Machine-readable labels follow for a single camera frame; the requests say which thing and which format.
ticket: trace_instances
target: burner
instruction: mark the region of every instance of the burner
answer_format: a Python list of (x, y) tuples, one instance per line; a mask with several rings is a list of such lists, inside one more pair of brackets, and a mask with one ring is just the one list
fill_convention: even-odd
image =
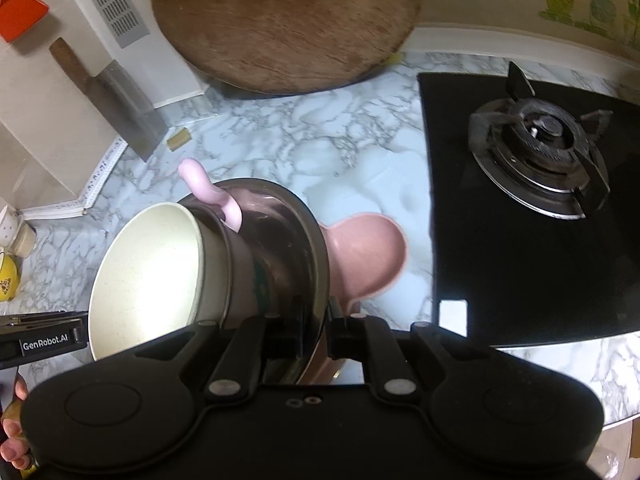
[(482, 170), (521, 204), (554, 218), (588, 218), (609, 194), (607, 168), (595, 142), (612, 112), (574, 117), (536, 98), (515, 64), (511, 98), (489, 102), (469, 119), (469, 147)]

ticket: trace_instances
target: pink bowl handle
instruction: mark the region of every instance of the pink bowl handle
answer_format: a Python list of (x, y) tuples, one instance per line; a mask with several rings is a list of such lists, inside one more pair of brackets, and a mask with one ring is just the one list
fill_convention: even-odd
[(185, 158), (178, 166), (178, 174), (198, 200), (205, 204), (220, 206), (225, 214), (223, 222), (229, 229), (236, 233), (240, 230), (242, 211), (238, 202), (225, 190), (211, 183), (202, 164), (194, 158)]

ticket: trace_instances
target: air vent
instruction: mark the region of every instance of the air vent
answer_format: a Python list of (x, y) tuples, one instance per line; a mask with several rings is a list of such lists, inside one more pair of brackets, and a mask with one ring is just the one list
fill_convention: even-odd
[(131, 0), (92, 0), (121, 48), (149, 31)]

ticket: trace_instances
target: white marble surface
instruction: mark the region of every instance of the white marble surface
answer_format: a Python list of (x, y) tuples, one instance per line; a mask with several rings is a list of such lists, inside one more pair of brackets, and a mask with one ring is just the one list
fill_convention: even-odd
[[(95, 269), (108, 244), (146, 206), (188, 193), (176, 169), (183, 157), (192, 156), (213, 180), (252, 176), (288, 187), (325, 224), (363, 211), (394, 218), (408, 239), (407, 268), (390, 290), (363, 308), (393, 328), (429, 320), (430, 183), (415, 76), (504, 75), (507, 65), (501, 58), (411, 54), (371, 80), (334, 91), (283, 98), (217, 97), (217, 116), (190, 123), (193, 140), (175, 153), (162, 144), (143, 164), (127, 150), (80, 226), (39, 228), (36, 252), (25, 262), (24, 284), (5, 308), (87, 308)], [(532, 62), (519, 65), (533, 79), (640, 103), (640, 92), (596, 77)], [(640, 413), (640, 334), (509, 352), (588, 384), (604, 404), (607, 424)], [(86, 354), (62, 356), (25, 371), (33, 383), (84, 360)]]

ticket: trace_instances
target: red object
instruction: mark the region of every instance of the red object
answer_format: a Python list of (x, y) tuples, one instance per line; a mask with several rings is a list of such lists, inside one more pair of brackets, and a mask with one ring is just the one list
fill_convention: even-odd
[(40, 0), (0, 0), (0, 36), (13, 41), (41, 19), (49, 6)]

